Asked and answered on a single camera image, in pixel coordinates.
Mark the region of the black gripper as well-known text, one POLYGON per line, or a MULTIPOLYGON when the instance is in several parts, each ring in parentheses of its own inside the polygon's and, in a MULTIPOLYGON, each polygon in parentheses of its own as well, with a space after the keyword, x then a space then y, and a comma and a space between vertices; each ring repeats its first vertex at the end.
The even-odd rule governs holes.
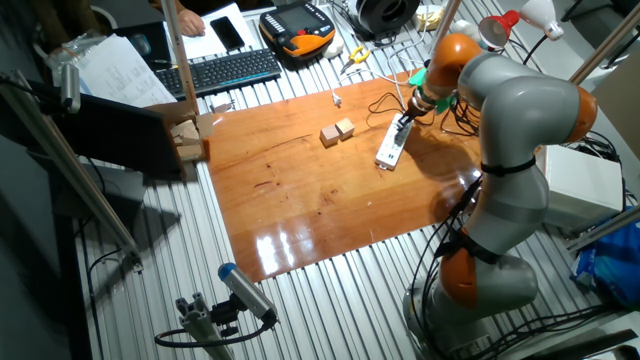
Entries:
POLYGON ((407 109, 398 121, 397 130, 401 131, 406 128, 416 117, 424 116, 430 111, 429 104, 421 104, 416 99, 411 99, 407 104, 407 109))

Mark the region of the person's hand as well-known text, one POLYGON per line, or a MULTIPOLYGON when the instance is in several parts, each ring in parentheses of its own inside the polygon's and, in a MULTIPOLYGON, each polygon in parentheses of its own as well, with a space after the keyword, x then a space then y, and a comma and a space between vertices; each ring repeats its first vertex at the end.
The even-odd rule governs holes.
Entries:
POLYGON ((205 25, 202 18, 191 10, 183 9, 178 12, 181 33, 188 37, 205 35, 205 25))

